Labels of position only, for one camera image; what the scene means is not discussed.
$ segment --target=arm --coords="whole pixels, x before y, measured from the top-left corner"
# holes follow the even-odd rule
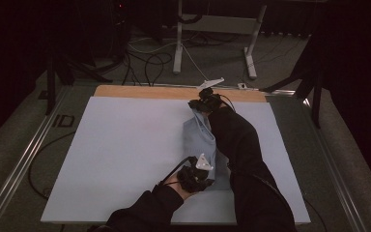
[[[131,207],[115,211],[99,231],[146,232],[168,226],[173,213],[194,194],[183,190],[177,181],[175,174],[167,179],[166,185],[143,192]]]
[[[292,212],[263,162],[256,129],[229,107],[215,110],[209,120],[218,150],[229,159],[238,225],[243,231],[296,231]]]

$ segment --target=metal stand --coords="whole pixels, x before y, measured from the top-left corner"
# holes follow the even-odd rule
[[[92,72],[91,70],[87,69],[82,64],[74,61],[68,55],[57,52],[54,49],[50,49],[47,53],[47,61],[46,61],[46,68],[47,68],[47,108],[46,108],[46,115],[49,115],[56,104],[56,85],[55,85],[55,76],[56,73],[58,74],[62,84],[64,85],[73,85],[74,77],[71,72],[71,67],[73,66],[75,69],[80,70],[90,77],[94,78],[99,82],[112,82],[112,80],[106,79],[101,75]]]
[[[263,22],[266,9],[267,9],[266,5],[261,6],[260,13],[258,14],[257,20],[255,21],[255,24],[254,24],[254,30],[252,32],[252,38],[251,38],[251,43],[249,44],[249,48],[246,47],[243,50],[245,54],[246,67],[248,68],[248,77],[250,79],[257,78],[257,72],[255,71],[255,67],[254,67],[254,60],[252,59],[252,50],[254,49],[254,45],[257,41],[258,34],[261,29],[261,23]]]
[[[183,56],[182,32],[184,29],[186,29],[196,31],[250,34],[251,43],[249,44],[249,47],[244,49],[244,57],[248,68],[249,78],[257,78],[254,62],[252,60],[252,50],[254,49],[254,45],[257,41],[266,9],[267,5],[262,5],[260,13],[256,19],[203,15],[203,18],[194,24],[183,25],[179,21],[177,23],[177,46],[174,56],[173,73],[178,74],[181,72]],[[183,16],[190,15],[183,15],[183,0],[179,0],[179,17]]]

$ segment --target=dark background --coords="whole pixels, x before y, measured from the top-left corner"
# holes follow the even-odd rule
[[[114,41],[116,46],[111,55],[119,52],[124,40],[109,20],[111,2],[116,3],[105,0],[96,1],[95,5],[91,0],[0,2],[0,126],[34,90],[36,79],[45,71],[49,43],[89,64],[94,57],[110,56],[102,44]],[[196,1],[187,2],[185,13],[200,11]],[[258,4],[252,1],[215,2],[211,15],[250,16],[258,9]],[[127,18],[157,40],[163,37],[161,25],[175,23],[176,16],[172,14],[173,9],[177,11],[175,1],[121,3],[125,6],[115,9],[114,22]],[[313,34],[298,67],[309,65],[308,57],[321,62],[324,88],[330,90],[333,102],[371,168],[371,1],[329,1],[317,5],[309,1],[275,1],[267,8],[262,31],[268,35]]]

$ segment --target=floor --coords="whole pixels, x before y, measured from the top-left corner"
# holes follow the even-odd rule
[[[289,35],[260,35],[253,53],[258,78],[251,80],[247,78],[243,59],[243,48],[250,41],[248,36],[189,32],[184,39],[185,52],[179,74],[172,72],[175,40],[157,43],[134,29],[128,44],[129,62],[125,59],[123,64],[102,76],[113,80],[112,84],[125,82],[145,88],[149,85],[198,86],[204,80],[223,77],[225,80],[217,87],[238,88],[238,83],[244,83],[248,88],[258,89],[289,76],[307,43],[305,39]],[[97,60],[99,66],[109,62]],[[61,86],[57,81],[61,104],[55,108],[55,114],[44,116],[46,101],[39,100],[41,91],[45,90],[44,73],[37,80],[36,90],[0,129],[0,231],[86,231],[90,226],[40,222],[45,200],[87,100],[101,84],[78,71],[75,76],[73,86]],[[323,91],[321,128],[316,129],[309,120],[307,106],[291,97],[298,84],[291,83],[283,88],[286,91],[267,95],[274,114],[278,115],[277,123],[311,216],[312,222],[299,225],[298,230],[371,231],[370,171],[331,102],[329,92]],[[64,116],[64,124],[54,123],[57,115]],[[26,158],[30,153],[35,154],[34,159]],[[18,170],[15,166],[19,160],[27,160],[26,167],[15,173],[17,182],[6,182],[13,170]],[[41,195],[33,191],[31,183]],[[14,190],[3,191],[7,186]],[[173,226],[171,231],[233,229],[232,226]]]

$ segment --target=gray floor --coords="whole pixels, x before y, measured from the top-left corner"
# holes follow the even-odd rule
[[[145,36],[136,35],[129,50],[167,52],[174,56],[174,40],[164,40],[158,44]],[[217,39],[228,40],[233,35],[210,34]],[[260,36],[254,49],[253,58],[258,79],[249,80],[243,59],[244,46],[248,36],[239,36],[230,43],[210,46],[192,46],[185,42],[187,53],[183,54],[182,72],[173,74],[173,61],[163,66],[161,76],[155,85],[200,85],[206,78],[224,77],[221,86],[237,87],[244,82],[248,87],[262,88],[287,77],[297,62],[307,40],[291,36]],[[209,40],[210,44],[218,41]],[[144,59],[148,55],[134,53]],[[168,56],[160,55],[166,60]],[[145,62],[130,57],[136,78],[147,87]],[[98,64],[107,61],[98,60]],[[122,84],[127,67],[121,65],[103,76],[113,79],[113,84]],[[148,65],[150,79],[155,79],[161,66]],[[32,180],[39,190],[50,189],[56,179],[63,159],[71,144],[72,135],[54,141],[62,135],[75,131],[85,105],[96,87],[100,84],[93,79],[77,73],[72,87],[58,86],[58,96],[63,96],[62,104],[56,114],[74,116],[70,128],[51,127],[41,145],[32,169]],[[37,89],[18,107],[16,112],[0,129],[0,190],[11,174],[16,163],[22,159],[28,145],[39,130],[44,117],[46,102],[38,100],[41,90],[45,89],[45,75],[38,79]],[[132,73],[127,85],[132,83]],[[295,90],[298,82],[285,86],[285,90]],[[329,92],[323,92],[321,104],[321,126],[315,129],[310,123],[309,109],[292,97],[285,95],[267,96],[271,103],[277,123],[283,135],[292,165],[297,175],[304,199],[309,203],[307,209],[312,222],[299,225],[299,231],[371,231],[371,173],[364,162],[352,135],[331,102]],[[41,223],[45,200],[36,195],[27,181],[27,173],[19,182],[16,192],[10,195],[11,201],[0,215],[0,231],[60,231],[60,225]],[[67,225],[65,231],[86,231],[88,225]]]

